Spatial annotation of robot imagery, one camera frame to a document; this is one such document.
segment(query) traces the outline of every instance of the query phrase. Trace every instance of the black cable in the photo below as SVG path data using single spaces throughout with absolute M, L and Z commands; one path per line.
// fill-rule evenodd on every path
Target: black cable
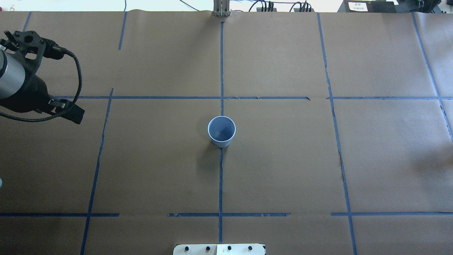
M 184 2 L 183 0 L 179 0 L 179 1 L 182 2 L 183 4 L 187 5 L 188 7 L 190 7 L 190 8 L 192 8 L 192 9 L 196 10 L 196 11 L 200 11 L 200 10 L 198 10 L 198 9 L 193 8 L 192 6 L 190 6 L 188 3 Z
M 262 10 L 263 10 L 263 2 L 264 2 L 263 0 L 258 0 L 258 1 L 256 1 L 255 3 L 253 3 L 252 6 L 250 6 L 249 11 L 251 11 L 252 8 L 253 8 L 253 6 L 254 6 L 256 3 L 258 3 L 258 2 L 261 2 L 261 11 L 262 11 Z
M 305 12 L 306 6 L 307 6 L 307 0 L 305 0 L 304 4 L 302 5 L 301 12 Z
M 77 75 L 79 77 L 79 86 L 77 88 L 77 92 L 76 92 L 76 95 L 74 96 L 74 99 L 72 101 L 72 104 L 66 109 L 66 110 L 63 110 L 59 113 L 56 113 L 52 116 L 49 116 L 49 117 L 45 117 L 45 118 L 37 118 L 37 119 L 32 119 L 32 118 L 20 118 L 20 117 L 16 117 L 16 116 L 11 116 L 9 114 L 6 114 L 6 113 L 2 113 L 0 112 L 0 116 L 3 116 L 5 118 L 8 118 L 8 119 L 12 119 L 12 120 L 17 120 L 17 121 L 22 121 L 22 122 L 43 122 L 43 121 L 47 121 L 47 120 L 51 120 L 51 119 L 54 119 L 54 118 L 57 118 L 57 117 L 60 117 L 62 116 L 63 114 L 69 112 L 72 107 L 76 104 L 77 102 L 77 99 L 79 98 L 79 95 L 80 95 L 80 91 L 82 90 L 82 70 L 80 69 L 80 63 L 79 63 L 79 60 L 77 59 L 77 57 L 75 56 L 74 53 L 72 53 L 71 51 L 65 49 L 65 48 L 61 48 L 63 53 L 72 57 L 74 59 L 74 61 L 76 62 L 76 67 L 77 67 Z
M 294 7 L 296 4 L 302 4 L 302 3 L 301 3 L 301 2 L 295 2 L 295 3 L 293 4 L 293 6 L 291 6 L 291 9 L 289 10 L 289 12 L 292 11 L 293 7 Z

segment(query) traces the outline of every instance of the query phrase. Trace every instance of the blue tape line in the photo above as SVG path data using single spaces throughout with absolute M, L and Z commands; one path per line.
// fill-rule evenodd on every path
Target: blue tape line
M 426 66 L 428 67 L 429 76 L 431 77 L 431 81 L 433 82 L 434 90 L 436 92 L 436 96 L 437 96 L 437 98 L 439 100 L 440 109 L 442 111 L 443 118 L 445 120 L 445 124 L 447 124 L 447 129 L 448 129 L 448 133 L 450 134 L 450 139 L 453 142 L 453 132 L 452 132 L 452 128 L 451 128 L 451 125 L 450 125 L 450 121 L 448 120 L 447 114 L 445 112 L 445 108 L 443 107 L 443 102 L 442 102 L 442 99 L 440 97 L 439 89 L 437 88 L 436 80 L 434 79 L 433 71 L 431 70 L 431 65 L 429 64 L 428 57 L 426 56 L 426 52 L 425 52 L 425 49 L 424 49 L 424 46 L 423 46 L 423 43 L 422 43 L 422 39 L 420 37 L 419 28 L 417 26 L 417 21 L 415 19 L 415 13 L 414 12 L 412 13 L 412 20 L 414 22 L 415 33 L 417 34 L 417 39 L 419 40 L 420 48 L 422 49 L 423 58 L 425 59 Z
M 59 96 L 58 99 L 72 99 L 73 96 Z M 80 99 L 109 99 L 108 96 L 80 96 Z M 112 99 L 303 99 L 308 97 L 185 97 L 185 96 L 113 96 Z
M 437 100 L 436 97 L 333 97 L 336 99 L 354 99 L 354 100 Z
M 257 212 L 257 213 L 222 213 L 222 217 L 288 217 L 291 215 L 289 212 Z M 169 213 L 169 217 L 218 217 L 219 214 L 215 212 L 206 213 Z
M 223 24 L 220 23 L 220 115 L 223 116 Z
M 326 56 L 326 49 L 324 47 L 323 29 L 321 26 L 321 17 L 319 15 L 319 13 L 317 13 L 317 15 L 318 15 L 319 36 L 321 37 L 321 48 L 323 50 L 324 67 L 325 67 L 326 79 L 327 79 L 328 90 L 329 90 L 330 107 L 332 109 L 333 126 L 335 128 L 335 137 L 337 139 L 337 148 L 338 148 L 338 153 L 340 154 L 341 172 L 343 174 L 343 189 L 344 189 L 344 196 L 346 199 L 346 208 L 347 208 L 348 220 L 349 220 L 349 231 L 351 233 L 352 250 L 354 252 L 354 255 L 357 255 L 356 238 L 354 235 L 354 226 L 352 224 L 351 205 L 349 204 L 349 194 L 347 192 L 346 174 L 344 171 L 343 154 L 341 151 L 340 136 L 338 134 L 337 117 L 335 116 L 335 107 L 333 105 L 332 87 L 330 84 L 329 74 L 327 72 L 327 56 Z
M 31 11 L 29 11 L 29 14 L 27 16 L 27 20 L 25 21 L 24 28 L 22 29 L 22 32 L 25 32 L 25 30 L 27 29 L 28 22 L 30 21 L 30 17 L 31 17 Z
M 220 174 L 219 174 L 219 244 L 223 242 L 222 217 L 223 217 L 223 149 L 220 148 Z
M 86 217 L 86 213 L 0 213 L 0 217 Z
M 219 217 L 216 212 L 212 213 L 169 213 L 169 217 Z
M 224 97 L 225 99 L 303 99 L 311 100 L 308 97 Z
M 424 215 L 442 215 L 453 216 L 453 212 L 442 211 L 395 211 L 395 212 L 353 212 L 352 216 L 424 216 Z M 333 212 L 330 216 L 348 216 L 345 212 Z
M 102 130 L 101 144 L 99 146 L 99 153 L 97 155 L 96 171 L 94 173 L 93 187 L 91 189 L 90 204 L 88 205 L 87 221 L 85 223 L 85 231 L 83 232 L 82 248 L 80 250 L 80 255 L 83 255 L 85 252 L 85 243 L 87 241 L 88 227 L 90 225 L 90 217 L 91 217 L 91 211 L 93 208 L 94 193 L 96 191 L 97 177 L 99 174 L 99 165 L 101 163 L 102 149 L 104 147 L 104 140 L 106 137 L 106 126 L 107 126 L 107 120 L 109 118 L 110 105 L 112 102 L 112 95 L 113 95 L 113 89 L 110 91 L 109 103 L 107 104 L 106 118 L 104 120 L 104 128 Z
M 87 213 L 17 213 L 4 212 L 0 217 L 86 217 Z M 119 217 L 119 213 L 93 213 L 91 217 Z
M 90 217 L 119 217 L 119 213 L 92 213 Z
M 118 50 L 121 50 L 121 46 L 123 44 L 124 29 L 126 27 L 126 18 L 127 18 L 127 11 L 124 12 L 123 28 L 121 29 L 121 37 L 120 37 L 120 44 L 118 45 Z
M 223 213 L 224 217 L 288 217 L 289 212 Z
M 220 99 L 221 97 L 116 96 L 113 99 Z

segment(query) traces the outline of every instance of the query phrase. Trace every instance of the white label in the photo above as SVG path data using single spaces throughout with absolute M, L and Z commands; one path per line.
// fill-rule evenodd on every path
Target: white label
M 354 10 L 354 11 L 368 11 L 366 7 L 366 3 L 354 3 L 354 2 L 348 2 L 349 4 L 349 10 Z

